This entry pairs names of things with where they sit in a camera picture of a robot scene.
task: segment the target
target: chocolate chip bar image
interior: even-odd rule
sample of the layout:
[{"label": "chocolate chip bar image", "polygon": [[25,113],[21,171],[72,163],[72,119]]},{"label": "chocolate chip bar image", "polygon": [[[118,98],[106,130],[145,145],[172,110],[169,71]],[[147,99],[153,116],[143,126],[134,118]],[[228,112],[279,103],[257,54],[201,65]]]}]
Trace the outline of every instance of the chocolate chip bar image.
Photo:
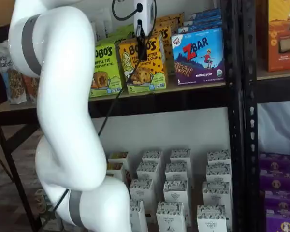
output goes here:
[{"label": "chocolate chip bar image", "polygon": [[186,77],[191,77],[191,74],[193,72],[193,68],[188,66],[188,65],[184,65],[178,62],[175,62],[175,71],[177,73],[180,73]]}]

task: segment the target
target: blue snack box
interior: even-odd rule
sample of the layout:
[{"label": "blue snack box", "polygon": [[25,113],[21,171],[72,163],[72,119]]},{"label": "blue snack box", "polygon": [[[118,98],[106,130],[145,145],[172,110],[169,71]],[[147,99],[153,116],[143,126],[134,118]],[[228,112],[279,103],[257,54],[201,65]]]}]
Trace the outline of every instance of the blue snack box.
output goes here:
[{"label": "blue snack box", "polygon": [[194,31],[202,30],[202,29],[207,29],[207,28],[221,27],[221,25],[222,25],[222,21],[215,21],[215,22],[210,22],[207,24],[181,27],[178,29],[178,34],[190,33],[190,32],[194,32]]},{"label": "blue snack box", "polygon": [[172,47],[179,85],[225,81],[221,28],[173,35]]},{"label": "blue snack box", "polygon": [[202,11],[194,14],[190,14],[189,20],[197,20],[199,18],[206,18],[211,16],[221,15],[221,9],[215,8],[207,11]]}]

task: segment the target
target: black metal shelving unit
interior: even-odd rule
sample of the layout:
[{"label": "black metal shelving unit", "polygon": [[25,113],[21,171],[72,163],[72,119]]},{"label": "black metal shelving unit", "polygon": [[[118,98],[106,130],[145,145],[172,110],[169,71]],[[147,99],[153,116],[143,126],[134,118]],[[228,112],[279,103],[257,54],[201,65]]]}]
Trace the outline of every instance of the black metal shelving unit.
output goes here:
[{"label": "black metal shelving unit", "polygon": [[[123,95],[111,116],[150,114],[159,112],[227,107],[232,156],[234,225],[236,232],[247,230],[246,217],[246,158],[244,147],[244,111],[242,94],[242,44],[239,40],[240,21],[238,0],[221,0],[226,83],[217,85],[172,87],[167,91]],[[7,39],[8,27],[0,28],[0,42]],[[104,117],[114,97],[96,98],[88,104],[92,118]],[[6,139],[2,126],[25,124],[14,136]],[[25,190],[19,178],[12,152],[39,128],[33,105],[0,105],[0,143],[27,213],[31,228],[36,232],[41,224],[32,214]]]}]

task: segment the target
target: bobo's box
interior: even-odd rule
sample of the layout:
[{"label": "bobo's box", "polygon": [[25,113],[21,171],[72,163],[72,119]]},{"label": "bobo's box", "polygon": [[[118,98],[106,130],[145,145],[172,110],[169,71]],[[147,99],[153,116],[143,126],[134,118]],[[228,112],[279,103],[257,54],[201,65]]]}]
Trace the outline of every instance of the bobo's box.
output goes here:
[{"label": "bobo's box", "polygon": [[260,189],[290,191],[290,173],[260,170]]},{"label": "bobo's box", "polygon": [[290,0],[268,0],[267,40],[268,71],[290,69]]},{"label": "bobo's box", "polygon": [[266,232],[290,232],[290,211],[266,209]]},{"label": "bobo's box", "polygon": [[266,170],[290,172],[290,155],[261,152],[259,167]]},{"label": "bobo's box", "polygon": [[115,36],[97,42],[90,97],[117,94],[124,87],[125,81],[118,53],[118,44],[121,40],[121,37]]},{"label": "bobo's box", "polygon": [[157,208],[159,232],[186,232],[184,207],[179,202],[159,202]]},{"label": "bobo's box", "polygon": [[132,232],[148,232],[144,202],[130,200],[130,222]]},{"label": "bobo's box", "polygon": [[221,28],[174,35],[172,47],[179,85],[225,80]]},{"label": "bobo's box", "polygon": [[290,192],[265,191],[264,205],[268,208],[290,209]]},{"label": "bobo's box", "polygon": [[137,40],[134,38],[123,41],[119,45],[119,53],[129,93],[154,91],[166,88],[168,70],[162,35],[160,33],[150,38],[147,44],[147,61],[140,63],[136,72],[130,79],[129,77],[139,61]]},{"label": "bobo's box", "polygon": [[191,193],[186,180],[166,181],[164,183],[164,198],[166,202],[181,202],[184,206],[186,225],[192,226]]},{"label": "bobo's box", "polygon": [[[39,189],[34,194],[35,202],[37,205],[37,210],[40,215],[41,223],[43,224],[47,218],[52,214],[53,210],[52,203],[50,202],[48,196],[43,189]],[[46,231],[61,231],[62,221],[57,213],[55,213],[49,220],[49,222],[44,227]]]},{"label": "bobo's box", "polygon": [[129,187],[133,200],[143,200],[146,220],[148,223],[156,222],[157,200],[153,180],[133,179]]}]

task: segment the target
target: orange box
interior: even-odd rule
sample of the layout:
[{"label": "orange box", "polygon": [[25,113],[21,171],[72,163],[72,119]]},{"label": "orange box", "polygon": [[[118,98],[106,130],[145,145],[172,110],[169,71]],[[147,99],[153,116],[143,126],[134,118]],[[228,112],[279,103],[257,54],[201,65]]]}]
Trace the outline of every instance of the orange box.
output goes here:
[{"label": "orange box", "polygon": [[268,71],[290,69],[290,0],[268,0]]}]

